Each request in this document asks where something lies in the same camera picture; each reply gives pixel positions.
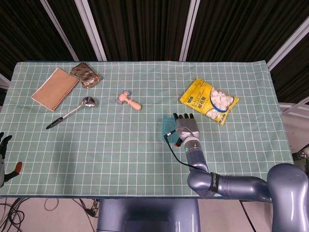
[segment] floor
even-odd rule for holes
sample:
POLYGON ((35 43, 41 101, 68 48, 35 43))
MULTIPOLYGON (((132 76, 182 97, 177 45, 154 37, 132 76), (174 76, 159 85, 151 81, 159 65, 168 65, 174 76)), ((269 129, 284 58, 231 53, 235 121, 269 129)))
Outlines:
MULTIPOLYGON (((292 152, 296 152, 309 143, 308 119, 297 116, 284 116, 284 125, 290 141, 292 152)), ((92 200, 84 199, 87 207, 91 207, 92 200)), ((202 232, 251 232, 252 228, 236 200, 199 200, 200 221, 202 232)), ((44 208, 45 198, 33 198, 25 201, 20 209, 25 213, 21 229, 23 232, 91 232, 93 231, 87 215, 83 209, 71 199, 59 199, 59 205, 53 211, 44 208)), ((56 199, 49 199, 46 208, 56 206, 56 199)), ((272 224, 272 205, 259 202, 245 202, 247 213, 257 232, 270 232, 272 224)), ((0 215, 4 207, 0 205, 0 215)), ((94 229, 97 219, 90 218, 94 229)))

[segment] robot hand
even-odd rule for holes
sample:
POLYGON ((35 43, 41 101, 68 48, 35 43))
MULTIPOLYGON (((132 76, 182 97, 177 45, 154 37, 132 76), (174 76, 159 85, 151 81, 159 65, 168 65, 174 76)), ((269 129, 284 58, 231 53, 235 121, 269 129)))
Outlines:
MULTIPOLYGON (((4 133, 0 133, 0 140, 4 136, 4 133)), ((6 153, 6 147, 9 142, 9 140, 12 138, 11 135, 5 137, 1 144, 0 144, 0 155, 2 156, 1 158, 1 165, 0 165, 0 188, 4 185, 5 182, 9 181, 13 177, 19 175, 21 168, 22 168, 22 162, 18 162, 16 164, 15 170, 12 171, 9 174, 4 173, 4 159, 5 159, 5 153, 6 153)))
POLYGON ((197 140, 199 141, 199 131, 197 127, 197 122, 194 119, 193 114, 177 115, 173 114, 176 120, 179 138, 186 144, 188 141, 197 140))

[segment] metal ladle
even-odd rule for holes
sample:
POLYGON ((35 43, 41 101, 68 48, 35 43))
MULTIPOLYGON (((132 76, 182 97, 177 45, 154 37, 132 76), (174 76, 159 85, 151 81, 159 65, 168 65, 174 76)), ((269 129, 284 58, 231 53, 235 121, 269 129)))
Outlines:
POLYGON ((88 107, 95 107, 96 101, 92 98, 92 97, 85 97, 82 101, 82 103, 77 106, 74 110, 68 112, 66 115, 57 118, 55 121, 53 121, 51 124, 49 124, 46 129, 50 129, 52 127, 54 127, 55 125, 57 125, 59 122, 61 122, 62 120, 64 120, 67 116, 69 116, 70 114, 76 112, 79 108, 81 108, 82 106, 88 106, 88 107))

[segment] robotic arm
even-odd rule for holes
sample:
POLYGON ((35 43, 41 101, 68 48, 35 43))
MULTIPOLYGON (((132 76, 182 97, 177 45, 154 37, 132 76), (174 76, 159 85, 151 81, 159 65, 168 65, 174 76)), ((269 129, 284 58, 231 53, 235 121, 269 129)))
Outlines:
MULTIPOLYGON (((4 136, 4 133, 1 132, 0 133, 0 140, 1 138, 4 136)), ((22 168, 22 162, 18 162, 16 164, 16 167, 15 167, 15 170, 12 171, 11 173, 9 174, 5 174, 5 171, 4 171, 4 159, 5 159, 5 153, 6 153, 6 147, 7 147, 7 144, 9 142, 9 140, 12 138, 11 135, 5 137, 1 144, 0 144, 0 155, 1 155, 1 166, 0 166, 0 188, 4 185, 5 182, 9 181, 10 179, 12 179, 13 177, 15 176, 18 176, 20 171, 21 171, 21 168, 22 168)))
POLYGON ((226 199, 273 203, 273 232, 309 232, 308 177, 300 168, 282 163, 272 167, 267 182, 254 176, 209 173, 192 114, 174 114, 190 174, 188 186, 204 199, 215 193, 226 199))

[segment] black strap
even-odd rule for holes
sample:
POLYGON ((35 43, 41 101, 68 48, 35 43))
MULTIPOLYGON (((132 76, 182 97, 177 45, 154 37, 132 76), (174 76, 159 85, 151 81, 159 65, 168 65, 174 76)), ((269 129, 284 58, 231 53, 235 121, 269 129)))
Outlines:
POLYGON ((210 191, 218 193, 220 175, 211 173, 211 188, 210 191))

